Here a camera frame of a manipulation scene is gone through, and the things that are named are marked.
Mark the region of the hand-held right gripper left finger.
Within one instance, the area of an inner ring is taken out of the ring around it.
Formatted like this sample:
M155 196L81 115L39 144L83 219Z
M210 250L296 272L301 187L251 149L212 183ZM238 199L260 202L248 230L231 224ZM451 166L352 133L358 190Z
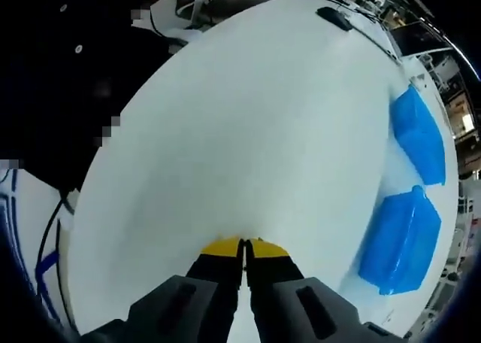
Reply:
M225 342L238 305L244 241L216 240L186 275L174 275L81 342Z

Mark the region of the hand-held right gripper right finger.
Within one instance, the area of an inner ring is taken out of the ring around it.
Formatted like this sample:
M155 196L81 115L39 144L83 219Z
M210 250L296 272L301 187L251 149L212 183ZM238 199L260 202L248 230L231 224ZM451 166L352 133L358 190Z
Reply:
M261 342L404 342L317 278L306 278L286 250L245 241L250 307Z

